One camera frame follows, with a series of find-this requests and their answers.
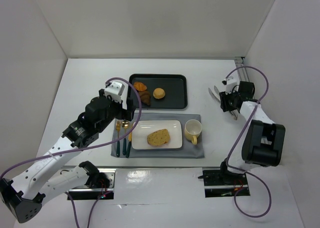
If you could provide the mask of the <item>metal tongs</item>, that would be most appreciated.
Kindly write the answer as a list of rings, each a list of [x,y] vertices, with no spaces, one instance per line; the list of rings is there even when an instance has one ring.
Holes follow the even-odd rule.
[[[216,101],[221,103],[220,96],[219,96],[219,90],[216,86],[214,86],[214,91],[212,91],[211,88],[208,88],[208,92],[213,99],[215,99]],[[238,113],[236,111],[229,111],[228,113],[232,116],[232,118],[234,120],[238,120]]]

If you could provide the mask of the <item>speckled bread slice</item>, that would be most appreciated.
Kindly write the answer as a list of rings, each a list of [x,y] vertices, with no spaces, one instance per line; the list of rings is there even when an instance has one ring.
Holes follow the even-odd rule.
[[[152,146],[162,146],[169,143],[171,137],[167,129],[157,130],[147,136],[147,142]]]

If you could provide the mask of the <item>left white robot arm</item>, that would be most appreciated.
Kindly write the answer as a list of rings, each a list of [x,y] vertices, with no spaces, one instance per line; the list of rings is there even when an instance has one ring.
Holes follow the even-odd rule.
[[[124,109],[121,94],[111,88],[101,89],[44,156],[13,179],[1,177],[0,197],[19,223],[34,218],[45,203],[74,187],[101,188],[108,184],[107,177],[89,161],[56,173],[95,142],[114,119],[133,119],[133,100],[127,98]]]

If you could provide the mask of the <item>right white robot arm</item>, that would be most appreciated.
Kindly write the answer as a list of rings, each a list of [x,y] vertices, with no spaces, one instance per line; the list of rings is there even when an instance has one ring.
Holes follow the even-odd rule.
[[[237,111],[246,121],[240,132],[243,144],[241,148],[235,146],[232,149],[240,154],[229,154],[220,165],[219,180],[231,184],[245,171],[280,164],[286,128],[272,121],[263,111],[260,101],[254,98],[254,83],[232,77],[222,83],[225,90],[219,93],[221,109],[224,112]]]

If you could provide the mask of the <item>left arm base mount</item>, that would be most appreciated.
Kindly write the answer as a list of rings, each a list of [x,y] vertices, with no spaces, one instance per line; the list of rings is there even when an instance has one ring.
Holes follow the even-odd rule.
[[[74,200],[95,200],[101,196],[102,200],[114,199],[114,170],[97,168],[89,161],[79,164],[88,173],[88,181],[68,191]]]

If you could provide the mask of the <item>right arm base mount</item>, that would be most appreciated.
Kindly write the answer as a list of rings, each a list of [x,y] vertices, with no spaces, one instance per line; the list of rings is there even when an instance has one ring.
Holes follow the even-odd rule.
[[[226,163],[219,168],[203,169],[198,179],[203,181],[206,198],[250,196],[248,180],[245,174],[229,172]]]

